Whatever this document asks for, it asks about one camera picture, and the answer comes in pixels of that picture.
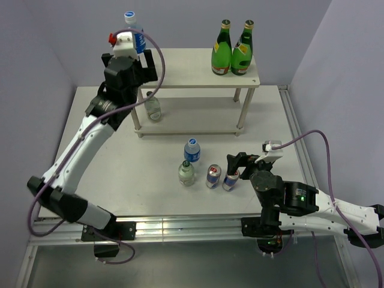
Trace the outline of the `red blue energy can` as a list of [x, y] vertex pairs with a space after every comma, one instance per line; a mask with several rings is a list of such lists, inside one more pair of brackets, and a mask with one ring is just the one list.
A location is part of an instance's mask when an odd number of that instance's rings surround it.
[[217, 187], [221, 176], [221, 167], [217, 164], [212, 164], [208, 167], [206, 174], [206, 186], [210, 189]]

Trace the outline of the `blue label water bottle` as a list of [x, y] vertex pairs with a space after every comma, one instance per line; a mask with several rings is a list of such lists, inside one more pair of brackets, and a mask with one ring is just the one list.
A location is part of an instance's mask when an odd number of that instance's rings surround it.
[[[143, 31], [142, 26], [140, 26], [137, 22], [135, 12], [126, 11], [124, 13], [124, 20], [125, 20], [125, 26], [127, 28], [133, 28], [141, 32]], [[134, 32], [133, 35], [135, 39], [137, 54], [140, 55], [146, 49], [146, 39], [141, 33], [138, 33], [138, 32]]]
[[200, 159], [201, 148], [195, 138], [190, 138], [184, 146], [184, 159], [195, 163]]

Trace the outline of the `clear green cap bottle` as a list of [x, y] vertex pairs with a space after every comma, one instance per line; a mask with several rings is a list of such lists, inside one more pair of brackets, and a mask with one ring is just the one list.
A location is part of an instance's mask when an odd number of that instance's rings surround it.
[[179, 166], [178, 178], [180, 183], [186, 187], [194, 184], [194, 167], [188, 160], [184, 160]]

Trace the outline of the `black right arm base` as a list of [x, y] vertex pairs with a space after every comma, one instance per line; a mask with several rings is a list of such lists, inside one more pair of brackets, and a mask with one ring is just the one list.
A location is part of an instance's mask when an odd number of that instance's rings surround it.
[[278, 226], [262, 225], [261, 217], [242, 217], [241, 226], [242, 235], [256, 238], [261, 253], [270, 256], [282, 253], [290, 244], [294, 232], [294, 230], [281, 230]]

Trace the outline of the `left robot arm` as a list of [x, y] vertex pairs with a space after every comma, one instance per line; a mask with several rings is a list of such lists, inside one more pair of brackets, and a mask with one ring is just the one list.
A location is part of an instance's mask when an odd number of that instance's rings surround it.
[[104, 82], [85, 111], [82, 123], [62, 155], [42, 176], [33, 176], [27, 187], [40, 205], [69, 223], [91, 226], [102, 239], [116, 235], [116, 216], [76, 195], [85, 170], [105, 141], [137, 105], [141, 85], [159, 81], [149, 49], [147, 66], [129, 56], [102, 55]]

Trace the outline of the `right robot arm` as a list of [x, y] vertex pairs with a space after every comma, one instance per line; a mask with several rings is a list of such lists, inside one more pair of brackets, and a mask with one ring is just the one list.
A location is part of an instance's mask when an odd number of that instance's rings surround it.
[[241, 219], [243, 236], [267, 238], [281, 233], [309, 231], [346, 236], [357, 247], [383, 245], [382, 205], [366, 207], [332, 200], [316, 187], [285, 181], [271, 172], [274, 163], [282, 156], [282, 151], [227, 155], [229, 175], [244, 168], [239, 177], [250, 181], [262, 207], [258, 217]]

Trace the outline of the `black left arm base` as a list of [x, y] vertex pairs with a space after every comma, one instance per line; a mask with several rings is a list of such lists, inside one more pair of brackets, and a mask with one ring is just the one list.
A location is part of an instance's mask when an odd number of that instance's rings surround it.
[[136, 236], [136, 222], [117, 221], [111, 228], [96, 230], [91, 226], [83, 226], [82, 242], [94, 243], [94, 256], [102, 259], [114, 258], [120, 251], [120, 244], [96, 244], [95, 242], [108, 241], [133, 241]]

